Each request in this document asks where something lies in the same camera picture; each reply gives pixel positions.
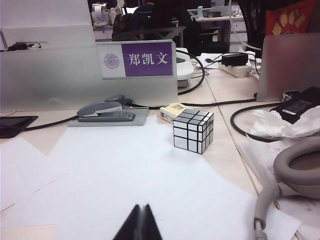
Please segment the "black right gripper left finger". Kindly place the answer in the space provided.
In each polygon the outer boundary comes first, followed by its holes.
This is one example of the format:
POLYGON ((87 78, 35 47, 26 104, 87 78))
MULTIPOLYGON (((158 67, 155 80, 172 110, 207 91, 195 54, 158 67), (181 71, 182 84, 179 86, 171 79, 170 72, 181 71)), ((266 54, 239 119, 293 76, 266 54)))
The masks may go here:
POLYGON ((142 216, 142 209, 136 204, 113 239, 143 240, 142 216))

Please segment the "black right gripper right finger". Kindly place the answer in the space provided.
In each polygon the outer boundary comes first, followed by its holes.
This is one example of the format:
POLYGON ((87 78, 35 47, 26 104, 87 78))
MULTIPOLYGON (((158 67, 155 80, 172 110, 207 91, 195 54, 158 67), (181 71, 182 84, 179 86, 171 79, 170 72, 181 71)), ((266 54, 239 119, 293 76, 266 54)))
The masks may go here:
POLYGON ((152 213, 152 210, 149 204, 147 204, 144 207, 143 239, 144 240, 162 240, 161 233, 158 229, 155 217, 152 213))

